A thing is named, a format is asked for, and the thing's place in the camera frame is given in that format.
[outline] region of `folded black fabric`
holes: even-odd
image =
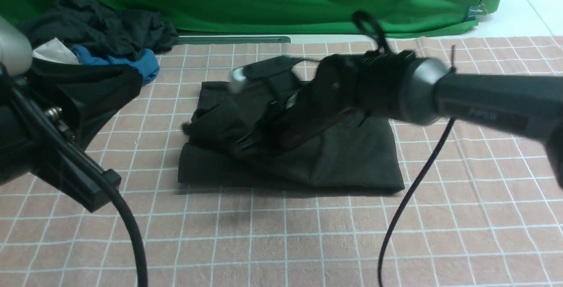
[[[169,51],[178,33],[159,13],[113,11],[96,0],[56,0],[40,17],[18,24],[33,48],[55,37],[67,47],[82,45],[96,57],[125,57],[137,61],[143,49]]]
[[[360,113],[281,156],[235,159],[230,146],[252,129],[271,99],[265,87],[231,95],[225,82],[204,82],[185,127],[190,139],[180,155],[179,182],[364,195],[404,189],[388,120],[369,118],[358,127]]]

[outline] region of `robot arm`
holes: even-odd
[[[276,102],[284,107],[269,109],[264,118],[272,120],[261,121],[239,141],[239,153],[289,151],[351,112],[416,125],[451,117],[543,143],[563,189],[563,77],[457,73],[436,58],[419,58],[413,51],[393,53],[377,27],[380,48],[322,59],[312,81]],[[247,78],[255,78],[246,77],[255,70],[244,67],[232,81],[246,84]]]

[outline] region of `grid tablecloth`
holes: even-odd
[[[397,40],[461,73],[563,74],[563,37]],[[279,54],[322,58],[371,43],[178,45],[160,75],[88,148],[123,177],[121,191],[145,239],[155,287],[376,286],[380,243],[395,197],[297,198],[256,189],[177,183],[179,129],[201,82]],[[296,71],[314,76],[314,63]],[[445,127],[392,122],[407,183]],[[541,146],[458,122],[406,208],[384,263],[386,286],[563,286],[563,191]],[[123,222],[107,205],[90,214],[27,175],[0,187],[0,285],[134,286]]]

